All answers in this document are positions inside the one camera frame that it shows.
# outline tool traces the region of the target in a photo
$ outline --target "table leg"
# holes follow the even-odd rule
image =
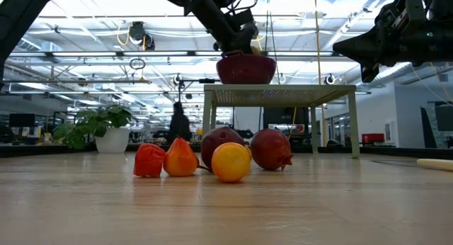
[[[349,103],[349,121],[351,125],[352,157],[356,159],[359,158],[360,156],[360,146],[359,146],[359,126],[357,124],[357,106],[355,103],[354,91],[350,91],[348,93],[348,103]]]
[[[212,106],[212,110],[211,110],[211,129],[214,129],[215,128],[215,119],[217,117],[217,107],[216,106]]]
[[[313,154],[318,153],[318,125],[316,124],[316,106],[310,107],[311,112],[311,146]]]
[[[203,109],[203,135],[210,131],[212,92],[205,91],[205,106]]]

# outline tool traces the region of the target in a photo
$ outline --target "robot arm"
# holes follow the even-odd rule
[[[214,37],[215,50],[230,52],[240,50],[251,54],[251,40],[258,34],[253,22],[251,7],[235,14],[232,10],[223,13],[221,8],[231,6],[235,0],[167,0],[184,8],[184,16],[190,12],[204,25]]]
[[[394,0],[368,32],[333,45],[360,63],[362,81],[371,82],[379,65],[453,61],[453,0]]]

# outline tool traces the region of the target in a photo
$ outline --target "red bowl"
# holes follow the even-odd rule
[[[230,52],[217,62],[217,73],[223,84],[269,84],[276,67],[269,57]]]

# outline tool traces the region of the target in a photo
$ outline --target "red object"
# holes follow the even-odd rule
[[[384,142],[384,134],[362,134],[362,142]]]
[[[135,154],[134,175],[140,177],[159,177],[162,164],[165,160],[165,151],[154,144],[142,144]]]
[[[168,149],[164,161],[164,170],[170,176],[191,176],[197,169],[199,161],[187,141],[176,138]]]
[[[244,55],[240,51],[222,54],[217,73],[223,84],[269,84],[275,74],[275,60],[260,55]]]
[[[201,141],[201,159],[205,166],[212,171],[211,160],[214,150],[227,142],[235,142],[244,146],[242,137],[238,132],[229,127],[220,127],[210,130]]]
[[[286,136],[274,129],[264,129],[255,133],[250,148],[253,160],[265,170],[285,169],[292,165],[291,145]]]

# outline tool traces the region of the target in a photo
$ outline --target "white table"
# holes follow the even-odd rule
[[[355,86],[205,85],[203,134],[215,128],[217,107],[306,107],[311,111],[311,143],[318,153],[316,107],[348,96],[352,157],[360,156]]]

